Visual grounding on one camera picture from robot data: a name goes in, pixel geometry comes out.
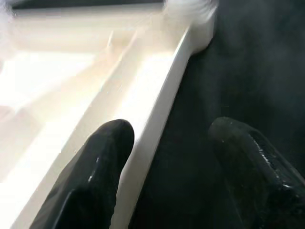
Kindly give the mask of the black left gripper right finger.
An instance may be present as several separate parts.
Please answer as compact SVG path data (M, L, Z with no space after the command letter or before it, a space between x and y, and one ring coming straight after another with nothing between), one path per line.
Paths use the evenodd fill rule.
M305 180L260 131L219 117L209 138L244 228L304 228Z

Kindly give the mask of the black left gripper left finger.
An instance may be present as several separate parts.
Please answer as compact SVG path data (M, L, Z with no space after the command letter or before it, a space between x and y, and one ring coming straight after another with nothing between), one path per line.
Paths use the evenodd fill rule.
M124 119L101 125L62 170L33 220L35 229L108 229L134 130Z

